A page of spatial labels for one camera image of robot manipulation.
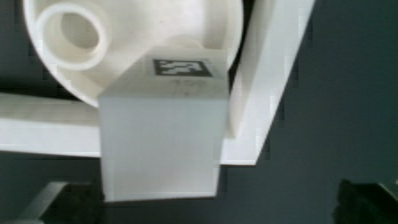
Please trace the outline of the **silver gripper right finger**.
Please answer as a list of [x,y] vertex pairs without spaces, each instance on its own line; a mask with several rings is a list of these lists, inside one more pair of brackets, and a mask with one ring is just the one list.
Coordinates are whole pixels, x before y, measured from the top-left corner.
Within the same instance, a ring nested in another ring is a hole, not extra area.
[[341,180],[334,224],[398,224],[398,184]]

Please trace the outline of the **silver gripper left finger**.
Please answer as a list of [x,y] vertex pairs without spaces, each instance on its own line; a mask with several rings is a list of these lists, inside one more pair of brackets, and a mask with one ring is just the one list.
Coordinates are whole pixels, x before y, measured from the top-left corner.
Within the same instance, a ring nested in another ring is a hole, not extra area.
[[41,216],[50,208],[52,202],[55,201],[66,185],[66,182],[50,182],[46,184],[18,218],[11,221],[11,224],[44,224]]

